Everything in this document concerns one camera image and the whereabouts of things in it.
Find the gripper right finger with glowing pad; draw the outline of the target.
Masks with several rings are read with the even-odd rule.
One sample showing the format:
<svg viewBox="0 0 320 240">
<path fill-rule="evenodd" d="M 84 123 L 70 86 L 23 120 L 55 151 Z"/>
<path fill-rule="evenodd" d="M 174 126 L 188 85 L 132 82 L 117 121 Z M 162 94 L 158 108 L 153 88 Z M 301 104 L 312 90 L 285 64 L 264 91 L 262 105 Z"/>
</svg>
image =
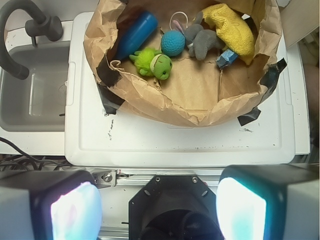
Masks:
<svg viewBox="0 0 320 240">
<path fill-rule="evenodd" d="M 318 240 L 320 165 L 229 165 L 216 212 L 226 240 Z"/>
</svg>

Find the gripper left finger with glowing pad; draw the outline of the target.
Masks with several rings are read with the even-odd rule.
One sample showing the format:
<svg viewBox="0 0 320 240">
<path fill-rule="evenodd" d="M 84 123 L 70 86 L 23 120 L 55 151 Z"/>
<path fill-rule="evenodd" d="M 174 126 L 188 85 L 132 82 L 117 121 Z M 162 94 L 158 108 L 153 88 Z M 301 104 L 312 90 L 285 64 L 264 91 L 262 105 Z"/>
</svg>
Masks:
<svg viewBox="0 0 320 240">
<path fill-rule="evenodd" d="M 2 240 L 95 240 L 102 199 L 86 170 L 0 174 Z"/>
</svg>

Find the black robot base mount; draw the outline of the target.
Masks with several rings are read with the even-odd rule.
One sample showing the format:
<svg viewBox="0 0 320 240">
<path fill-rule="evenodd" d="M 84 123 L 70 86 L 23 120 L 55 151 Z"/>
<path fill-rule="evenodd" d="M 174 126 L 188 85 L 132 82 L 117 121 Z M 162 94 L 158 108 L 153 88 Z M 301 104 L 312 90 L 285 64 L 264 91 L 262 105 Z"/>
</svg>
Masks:
<svg viewBox="0 0 320 240">
<path fill-rule="evenodd" d="M 196 175 L 155 175 L 128 203 L 130 240 L 222 240 L 216 194 Z"/>
</svg>

